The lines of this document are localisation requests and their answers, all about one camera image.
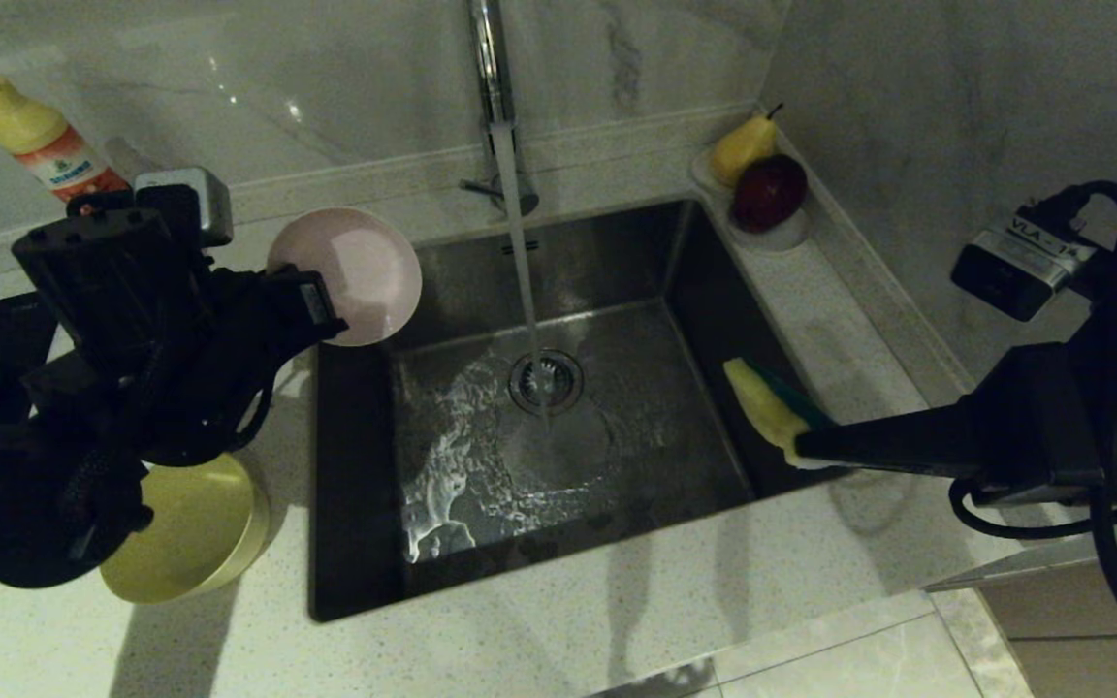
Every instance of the label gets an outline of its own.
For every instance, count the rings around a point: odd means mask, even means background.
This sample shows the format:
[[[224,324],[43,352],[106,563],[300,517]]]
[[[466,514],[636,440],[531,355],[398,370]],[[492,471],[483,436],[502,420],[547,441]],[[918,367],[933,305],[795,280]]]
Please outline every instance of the label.
[[[42,150],[15,159],[63,202],[69,202],[74,195],[128,189],[128,183],[73,127],[67,127],[63,136]]]
[[[1069,279],[1069,275],[1075,272],[1075,269],[1068,269],[1062,264],[1065,260],[1061,260],[1061,258],[1047,255],[1039,250],[1039,248],[1016,238],[1015,235],[1011,235],[1011,231],[981,231],[981,235],[976,236],[975,245],[981,250],[985,250],[990,255],[997,257],[999,260],[1008,261],[1008,264],[1023,270],[1029,276],[1049,284],[1056,290],[1065,286]]]
[[[1021,217],[1013,217],[1011,219],[1011,233],[1015,235],[1016,238],[1027,239],[1027,241],[1037,245],[1041,250],[1050,252],[1053,257],[1065,257],[1069,258],[1069,260],[1080,261],[1080,264],[1088,261],[1094,256],[1094,252],[1096,252],[1091,247],[1063,241],[1058,236],[1043,231],[1035,224],[1030,224],[1029,221]]]

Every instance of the yellow sponge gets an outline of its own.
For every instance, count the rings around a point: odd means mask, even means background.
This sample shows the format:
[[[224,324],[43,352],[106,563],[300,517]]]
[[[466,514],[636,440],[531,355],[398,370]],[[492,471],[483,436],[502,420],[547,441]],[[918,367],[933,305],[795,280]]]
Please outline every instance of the yellow sponge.
[[[750,423],[770,443],[782,448],[787,463],[803,469],[832,466],[824,460],[803,459],[795,452],[795,437],[812,431],[812,426],[779,396],[770,383],[744,358],[732,358],[723,364],[723,372],[735,390],[735,398]]]

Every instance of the pink bowl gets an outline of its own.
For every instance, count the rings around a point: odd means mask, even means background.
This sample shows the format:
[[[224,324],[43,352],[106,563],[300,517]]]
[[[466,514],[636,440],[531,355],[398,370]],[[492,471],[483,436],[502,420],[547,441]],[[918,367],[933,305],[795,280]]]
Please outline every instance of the pink bowl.
[[[399,332],[421,300],[421,264],[399,231],[357,209],[296,218],[269,248],[266,270],[318,270],[347,329],[330,344],[363,346]]]

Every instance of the yellow bowl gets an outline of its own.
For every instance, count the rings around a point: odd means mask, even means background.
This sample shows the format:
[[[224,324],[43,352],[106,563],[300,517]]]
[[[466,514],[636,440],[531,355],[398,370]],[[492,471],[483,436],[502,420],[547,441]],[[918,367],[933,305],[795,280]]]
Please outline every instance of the yellow bowl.
[[[266,491],[230,455],[190,468],[156,466],[141,488],[154,520],[102,563],[106,586],[124,601],[212,592],[248,570],[266,543]]]

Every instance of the water stream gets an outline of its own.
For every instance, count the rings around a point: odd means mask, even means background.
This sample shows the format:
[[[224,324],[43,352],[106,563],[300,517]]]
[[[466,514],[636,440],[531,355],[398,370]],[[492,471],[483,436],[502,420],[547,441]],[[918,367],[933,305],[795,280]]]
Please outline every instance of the water stream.
[[[519,283],[519,302],[524,304],[524,323],[528,326],[528,350],[533,353],[533,375],[537,380],[537,393],[541,398],[541,422],[550,433],[550,393],[554,381],[541,363],[541,344],[537,342],[537,314],[533,309],[533,281],[528,277],[528,257],[524,247],[524,216],[519,212],[519,184],[515,175],[515,141],[510,136],[510,124],[499,122],[490,124],[488,137],[494,146],[497,159],[497,171],[503,182],[503,203],[506,208],[506,222],[510,227],[510,251],[515,257],[515,276]]]

